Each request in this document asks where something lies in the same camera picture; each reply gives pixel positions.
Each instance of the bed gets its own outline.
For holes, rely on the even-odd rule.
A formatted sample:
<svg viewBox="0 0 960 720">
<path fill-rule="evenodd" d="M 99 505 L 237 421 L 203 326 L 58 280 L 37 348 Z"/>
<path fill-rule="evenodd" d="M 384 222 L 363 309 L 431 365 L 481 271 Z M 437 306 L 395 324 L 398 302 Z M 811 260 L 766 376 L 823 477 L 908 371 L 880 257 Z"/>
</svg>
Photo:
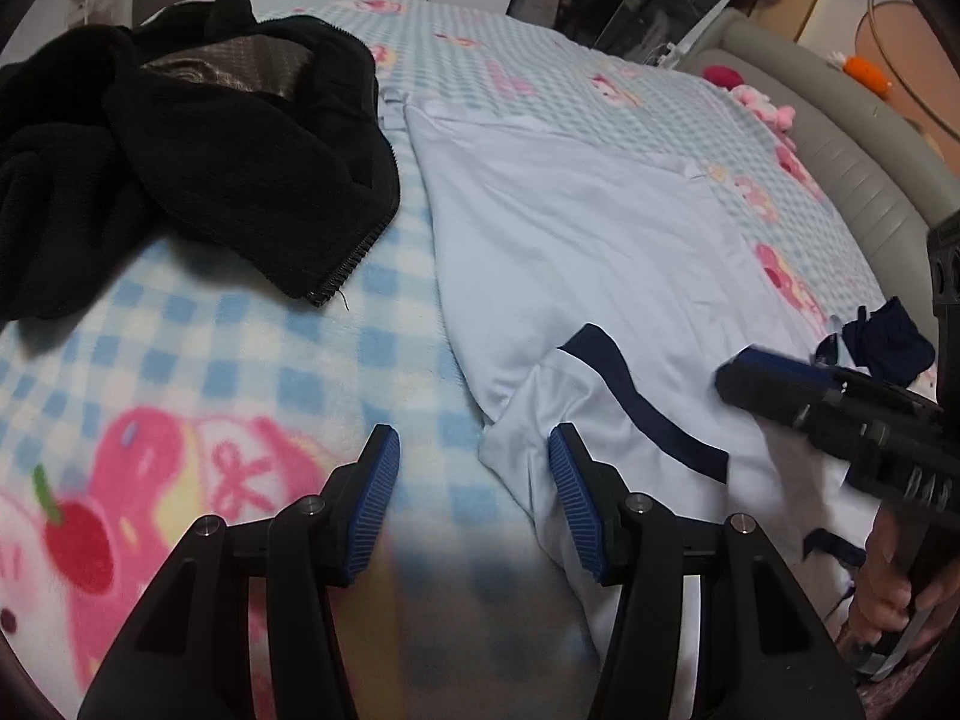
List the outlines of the bed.
<svg viewBox="0 0 960 720">
<path fill-rule="evenodd" d="M 356 34 L 386 100 L 442 98 L 537 117 L 594 146 L 693 159 L 812 330 L 899 295 L 935 334 L 923 236 L 960 207 L 955 179 L 868 92 L 736 14 L 704 33 L 686 73 L 666 73 L 452 6 L 253 9 Z M 769 130 L 696 77 L 716 63 L 798 108 L 800 162 L 775 159 Z M 141 545 L 169 548 L 210 509 L 230 521 L 272 514 L 355 459 L 381 422 L 400 433 L 400 480 L 371 568 L 332 599 L 360 716 L 586 716 L 599 667 L 587 625 L 526 515 L 477 461 L 483 419 L 440 313 L 424 182 L 403 127 L 384 128 L 400 211 L 322 309 L 282 299 L 227 252 L 164 236 L 80 316 L 3 329 L 0 622 L 68 720 L 157 570 Z M 920 385 L 931 392 L 931 375 Z M 96 563 L 107 576 L 91 575 L 82 549 L 52 557 L 38 467 L 56 500 L 88 513 L 78 527 L 107 534 L 76 542 L 107 544 Z M 251 636 L 269 713 L 264 632 L 251 623 Z"/>
</svg>

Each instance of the human hand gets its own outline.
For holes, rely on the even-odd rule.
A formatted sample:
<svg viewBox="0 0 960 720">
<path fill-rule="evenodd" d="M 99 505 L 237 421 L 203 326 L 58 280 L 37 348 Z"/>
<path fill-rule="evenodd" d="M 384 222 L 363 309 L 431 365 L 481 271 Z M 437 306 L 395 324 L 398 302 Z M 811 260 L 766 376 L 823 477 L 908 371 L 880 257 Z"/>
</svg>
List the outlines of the human hand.
<svg viewBox="0 0 960 720">
<path fill-rule="evenodd" d="M 885 631 L 902 631 L 912 589 L 893 565 L 899 528 L 890 509 L 881 507 L 867 539 L 867 560 L 856 577 L 848 628 L 860 641 L 876 644 Z M 938 640 L 960 607 L 960 559 L 954 560 L 917 596 L 918 610 L 933 609 L 923 630 L 910 645 L 923 650 Z"/>
</svg>

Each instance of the checkered blanket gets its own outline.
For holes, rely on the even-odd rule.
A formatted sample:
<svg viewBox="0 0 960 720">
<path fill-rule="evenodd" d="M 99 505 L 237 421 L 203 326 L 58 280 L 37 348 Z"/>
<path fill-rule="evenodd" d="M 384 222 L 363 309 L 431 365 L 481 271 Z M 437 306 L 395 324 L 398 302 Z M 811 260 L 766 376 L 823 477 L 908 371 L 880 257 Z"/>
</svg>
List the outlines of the checkered blanket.
<svg viewBox="0 0 960 720">
<path fill-rule="evenodd" d="M 253 7 L 353 32 L 382 87 L 692 156 L 805 319 L 882 302 L 803 167 L 703 81 L 444 5 Z M 400 432 L 400 480 L 371 569 L 333 598 L 361 716 L 586 716 L 598 664 L 579 605 L 477 461 L 482 423 L 443 330 L 424 186 L 406 133 L 388 136 L 400 211 L 322 309 L 227 251 L 164 235 L 80 316 L 0 334 L 0 623 L 68 719 L 195 517 L 272 514 L 355 459 L 378 422 Z M 251 648 L 269 716 L 256 615 Z"/>
</svg>

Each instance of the cartoon eye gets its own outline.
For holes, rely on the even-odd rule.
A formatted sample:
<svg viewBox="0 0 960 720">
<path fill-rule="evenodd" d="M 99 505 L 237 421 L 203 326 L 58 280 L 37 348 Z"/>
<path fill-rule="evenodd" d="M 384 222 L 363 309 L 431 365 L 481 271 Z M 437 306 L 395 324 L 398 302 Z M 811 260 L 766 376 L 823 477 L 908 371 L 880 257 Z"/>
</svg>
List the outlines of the cartoon eye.
<svg viewBox="0 0 960 720">
<path fill-rule="evenodd" d="M 16 633 L 16 615 L 8 608 L 0 608 L 0 630 L 10 637 Z"/>
</svg>

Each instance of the orange carrot plush toy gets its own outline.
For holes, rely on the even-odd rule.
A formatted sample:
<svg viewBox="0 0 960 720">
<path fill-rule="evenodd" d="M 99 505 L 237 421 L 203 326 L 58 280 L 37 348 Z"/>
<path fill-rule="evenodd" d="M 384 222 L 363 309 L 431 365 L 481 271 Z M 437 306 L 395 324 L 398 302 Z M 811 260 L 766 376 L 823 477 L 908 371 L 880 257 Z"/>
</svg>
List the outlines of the orange carrot plush toy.
<svg viewBox="0 0 960 720">
<path fill-rule="evenodd" d="M 878 97 L 886 100 L 890 95 L 893 84 L 874 63 L 868 62 L 860 56 L 846 56 L 840 52 L 832 52 L 827 61 L 835 68 L 842 70 L 854 81 L 866 86 Z"/>
</svg>

